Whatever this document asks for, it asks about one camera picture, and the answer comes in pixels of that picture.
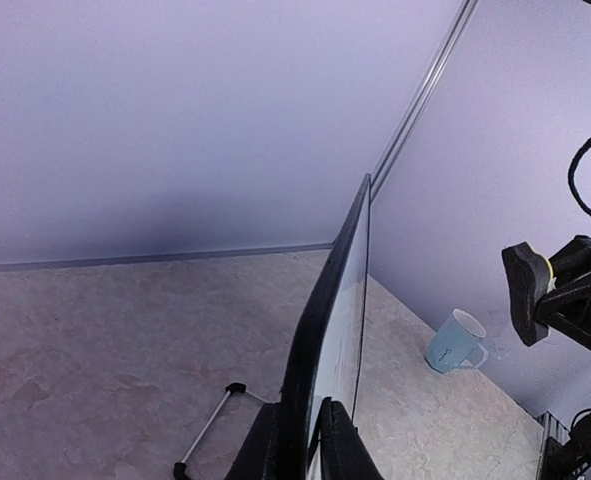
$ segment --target baseboard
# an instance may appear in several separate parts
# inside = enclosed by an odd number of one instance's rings
[[[61,260],[51,262],[8,263],[0,264],[0,272],[16,272],[23,270],[46,270],[51,268],[97,267],[102,265],[129,265],[134,263],[172,262],[178,260],[197,260],[205,258],[240,257],[249,255],[270,255],[276,253],[308,252],[327,250],[330,243],[313,245],[293,245],[286,247],[247,248],[237,250],[216,250],[210,252],[171,253],[165,255],[142,255],[132,257],[92,258],[82,260]]]

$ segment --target black cable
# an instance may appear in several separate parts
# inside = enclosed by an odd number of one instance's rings
[[[588,205],[586,205],[586,203],[584,203],[584,200],[582,200],[582,198],[579,196],[579,193],[577,192],[577,187],[575,187],[575,170],[577,170],[577,166],[579,165],[579,161],[586,154],[586,152],[588,152],[590,149],[591,149],[591,138],[586,140],[586,143],[584,145],[582,145],[582,148],[580,148],[577,151],[577,153],[573,157],[573,160],[571,161],[571,165],[568,168],[568,186],[570,187],[571,193],[573,194],[573,198],[575,199],[575,201],[577,202],[579,207],[587,215],[589,215],[591,217],[591,208]]]
[[[584,410],[580,410],[579,412],[577,412],[577,415],[575,415],[573,417],[573,421],[571,422],[571,430],[575,426],[575,422],[577,422],[580,415],[584,415],[585,413],[590,413],[590,412],[591,412],[591,408],[585,408]]]

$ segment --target white wall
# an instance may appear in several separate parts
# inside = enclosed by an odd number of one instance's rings
[[[0,2],[0,263],[332,241],[458,5]]]
[[[533,414],[591,405],[591,353],[556,332],[521,345],[500,252],[529,240],[550,256],[591,235],[566,185],[590,136],[591,6],[481,0],[375,204],[376,278],[435,328],[454,307],[478,317],[486,373]]]

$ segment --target light blue mug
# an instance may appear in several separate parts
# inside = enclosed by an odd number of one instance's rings
[[[433,337],[426,350],[426,361],[440,373],[479,368],[488,360],[488,350],[481,343],[484,338],[486,330],[475,317],[455,309]],[[481,354],[476,364],[469,360],[473,354]]]

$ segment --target mug handle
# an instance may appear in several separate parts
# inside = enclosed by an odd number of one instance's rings
[[[482,351],[482,359],[479,362],[477,362],[477,365],[469,366],[469,365],[459,364],[459,365],[456,365],[453,368],[457,368],[459,370],[477,370],[479,367],[481,367],[482,365],[484,365],[484,363],[486,362],[486,360],[488,360],[488,350],[486,350],[486,348],[484,348],[484,345],[482,345],[481,343],[479,345],[477,345],[476,348],[478,348],[478,349],[480,349]]]

